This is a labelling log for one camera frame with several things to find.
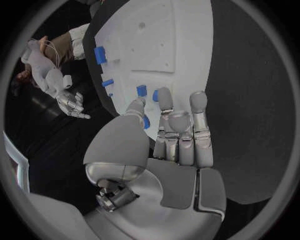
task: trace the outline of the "blue block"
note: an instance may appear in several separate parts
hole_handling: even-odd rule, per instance
[[[102,82],[102,87],[106,87],[108,85],[111,85],[111,84],[114,84],[114,80],[113,79],[109,79],[109,80],[106,80],[104,82]]]
[[[136,87],[137,95],[139,97],[145,97],[147,95],[147,87],[146,85],[140,85]]]
[[[144,115],[143,120],[144,120],[144,123],[145,123],[144,129],[150,128],[150,120],[149,120],[149,118],[146,115]]]
[[[103,46],[98,46],[94,48],[94,52],[95,52],[95,57],[96,57],[96,61],[97,64],[104,64],[107,62],[107,59],[105,57],[105,49]]]
[[[152,100],[153,100],[154,102],[158,102],[158,101],[159,101],[159,91],[158,91],[158,90],[155,90],[155,91],[153,92]]]

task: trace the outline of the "hole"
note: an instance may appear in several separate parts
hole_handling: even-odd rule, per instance
[[[141,22],[139,25],[138,25],[139,29],[144,29],[146,27],[146,24],[144,22]]]

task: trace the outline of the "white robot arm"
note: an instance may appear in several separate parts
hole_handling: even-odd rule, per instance
[[[28,41],[21,61],[31,66],[32,77],[36,84],[44,93],[57,100],[59,108],[66,115],[83,119],[91,118],[82,113],[83,96],[79,92],[73,95],[66,90],[72,85],[71,76],[63,76],[55,64],[41,53],[37,40]]]

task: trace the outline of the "black background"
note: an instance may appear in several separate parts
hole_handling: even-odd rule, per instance
[[[6,51],[9,50],[10,36],[12,33],[17,33],[18,30],[21,29],[22,25],[26,23],[26,21],[21,21],[21,19],[23,19],[23,17],[28,13],[29,9],[37,9],[37,7],[34,6],[40,5],[44,2],[45,1],[36,0],[11,0],[5,1],[5,4],[2,2],[2,14],[0,15],[2,28],[0,42],[1,55],[5,55]],[[253,0],[251,2],[262,8],[274,21],[275,25],[278,26],[281,31],[285,32],[283,36],[288,40],[288,46],[292,49],[294,57],[298,59],[300,49],[300,36],[298,35],[298,1]],[[1,234],[6,236],[5,238],[8,237],[10,239],[16,239],[19,237],[23,239],[37,239],[16,215],[3,192],[1,192],[0,199],[2,213]],[[283,216],[263,238],[264,240],[275,239],[276,237],[280,237],[280,235],[284,235],[286,238],[299,238],[300,233],[297,221],[297,217],[299,215],[299,202],[300,194],[298,191]]]

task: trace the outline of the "person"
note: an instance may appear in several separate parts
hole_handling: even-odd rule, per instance
[[[39,42],[40,52],[49,58],[57,67],[61,67],[64,63],[74,60],[82,60],[85,58],[83,48],[83,38],[89,23],[72,28],[66,33],[49,41],[48,36],[42,37]],[[11,92],[14,96],[20,94],[22,85],[31,83],[38,88],[32,77],[32,69],[29,64],[24,65],[24,70],[19,72],[11,81]]]

